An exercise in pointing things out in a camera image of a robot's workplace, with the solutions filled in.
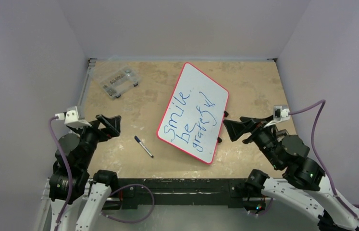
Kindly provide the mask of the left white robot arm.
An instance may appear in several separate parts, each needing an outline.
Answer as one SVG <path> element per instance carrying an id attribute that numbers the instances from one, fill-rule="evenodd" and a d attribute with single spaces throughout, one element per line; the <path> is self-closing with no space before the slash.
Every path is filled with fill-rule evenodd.
<path id="1" fill-rule="evenodd" d="M 66 113 L 58 113 L 48 121 L 48 127 L 57 146 L 53 174 L 49 179 L 53 231 L 70 231 L 72 220 L 77 218 L 75 207 L 81 202 L 89 179 L 88 167 L 98 143 L 106 142 L 121 134 L 120 115 L 97 115 L 88 124 L 73 128 L 72 133 L 59 139 L 52 129 L 53 120 L 65 120 Z"/>

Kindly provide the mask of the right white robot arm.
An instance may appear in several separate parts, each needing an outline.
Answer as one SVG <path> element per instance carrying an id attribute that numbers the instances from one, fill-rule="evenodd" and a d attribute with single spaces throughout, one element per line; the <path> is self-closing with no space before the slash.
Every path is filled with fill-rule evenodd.
<path id="1" fill-rule="evenodd" d="M 288 119 L 289 116 L 242 116 L 239 121 L 223 120 L 231 141 L 250 133 L 242 142 L 255 143 L 273 168 L 283 171 L 282 177 L 294 187 L 289 190 L 263 171 L 253 169 L 245 182 L 245 190 L 252 196 L 259 193 L 271 196 L 314 216 L 321 231 L 359 231 L 359 208 L 333 189 L 326 169 L 308 157 L 310 148 L 298 135 L 276 127 Z"/>

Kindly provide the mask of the red framed whiteboard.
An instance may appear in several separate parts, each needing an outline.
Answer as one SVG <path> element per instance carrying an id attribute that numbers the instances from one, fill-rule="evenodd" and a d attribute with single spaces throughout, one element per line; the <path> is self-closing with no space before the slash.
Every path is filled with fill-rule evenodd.
<path id="1" fill-rule="evenodd" d="M 211 164 L 225 117 L 229 91 L 197 67 L 183 65 L 157 130 L 157 137 Z"/>

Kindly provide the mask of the white blue marker pen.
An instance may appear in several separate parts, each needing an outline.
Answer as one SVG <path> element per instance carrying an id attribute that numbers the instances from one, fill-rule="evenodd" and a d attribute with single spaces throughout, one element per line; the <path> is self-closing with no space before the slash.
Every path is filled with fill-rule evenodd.
<path id="1" fill-rule="evenodd" d="M 145 150 L 145 152 L 151 157 L 154 158 L 154 155 L 149 151 L 149 149 L 143 144 L 138 136 L 134 136 L 136 142 Z"/>

